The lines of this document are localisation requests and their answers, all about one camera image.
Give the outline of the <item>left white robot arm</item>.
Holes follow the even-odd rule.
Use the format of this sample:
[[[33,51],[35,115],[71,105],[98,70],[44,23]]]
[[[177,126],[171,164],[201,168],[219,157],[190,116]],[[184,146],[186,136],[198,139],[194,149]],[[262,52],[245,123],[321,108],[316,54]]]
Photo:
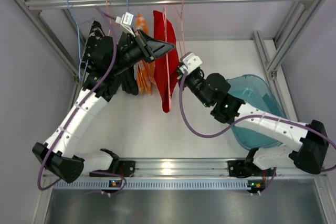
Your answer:
[[[119,157],[106,148],[76,154],[87,127],[110,102],[120,86],[120,76],[141,60],[156,61],[176,48],[174,42],[153,38],[138,29],[123,34],[120,41],[107,36],[100,28],[89,32],[83,58],[89,61],[89,74],[67,116],[43,143],[36,143],[33,154],[40,162],[37,185],[45,170],[58,180],[74,182],[82,174],[90,176],[118,175]]]

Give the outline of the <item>pink hanger of red trousers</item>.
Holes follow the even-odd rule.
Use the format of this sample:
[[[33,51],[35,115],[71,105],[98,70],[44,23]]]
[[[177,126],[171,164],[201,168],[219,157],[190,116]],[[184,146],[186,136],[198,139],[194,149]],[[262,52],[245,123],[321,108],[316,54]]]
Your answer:
[[[166,6],[163,7],[163,24],[164,24],[164,38],[165,42],[168,42],[168,24],[167,24],[167,9]],[[169,66],[169,54],[167,53],[165,55],[165,61],[166,61],[166,70],[167,70],[167,110],[164,110],[165,113],[168,113],[172,109],[172,91],[170,87],[170,66]]]

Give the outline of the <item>red trousers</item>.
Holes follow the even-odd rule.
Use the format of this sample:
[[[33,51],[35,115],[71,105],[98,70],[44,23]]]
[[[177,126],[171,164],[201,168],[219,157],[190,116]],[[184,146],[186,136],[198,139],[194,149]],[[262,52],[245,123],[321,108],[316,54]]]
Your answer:
[[[154,38],[157,40],[165,41],[164,38],[164,24],[163,24],[163,16],[162,12],[157,10],[153,11],[154,17]],[[167,20],[168,24],[168,42],[176,45],[176,36],[174,28],[169,20]],[[178,68],[180,62],[177,53],[177,49],[173,49],[169,53],[169,66],[170,66],[170,87],[173,94],[174,88],[177,84],[177,73],[176,69]],[[156,86],[158,88],[161,101],[162,101],[162,110],[167,110],[167,70],[166,70],[166,61],[165,55],[160,59],[155,61],[155,71],[154,71],[154,79],[156,82]]]

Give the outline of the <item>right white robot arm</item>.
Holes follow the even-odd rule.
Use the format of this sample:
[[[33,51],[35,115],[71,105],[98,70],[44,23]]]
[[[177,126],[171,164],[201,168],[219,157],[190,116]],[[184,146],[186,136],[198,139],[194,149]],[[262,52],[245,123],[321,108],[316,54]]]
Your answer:
[[[179,102],[182,118],[190,127],[184,108],[183,90],[189,90],[203,106],[211,107],[211,116],[227,128],[237,126],[271,137],[281,144],[272,148],[254,147],[245,158],[245,167],[268,170],[278,167],[296,167],[306,173],[323,172],[323,164],[330,140],[324,124],[317,120],[310,123],[295,122],[262,111],[229,93],[231,88],[219,73],[204,76],[199,65],[177,69],[180,81]]]

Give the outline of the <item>orange white trousers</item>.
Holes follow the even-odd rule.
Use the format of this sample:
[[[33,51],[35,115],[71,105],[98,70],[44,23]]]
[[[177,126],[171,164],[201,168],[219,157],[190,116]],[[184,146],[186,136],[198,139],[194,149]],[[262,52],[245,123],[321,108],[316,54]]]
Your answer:
[[[143,17],[143,15],[139,14],[136,18],[136,29],[140,29],[145,32],[146,35],[149,35],[148,24]],[[154,71],[155,71],[155,62],[147,63],[142,60],[139,61],[134,67],[135,80],[138,85],[139,93],[147,93],[152,94],[152,86],[156,85],[154,79]]]

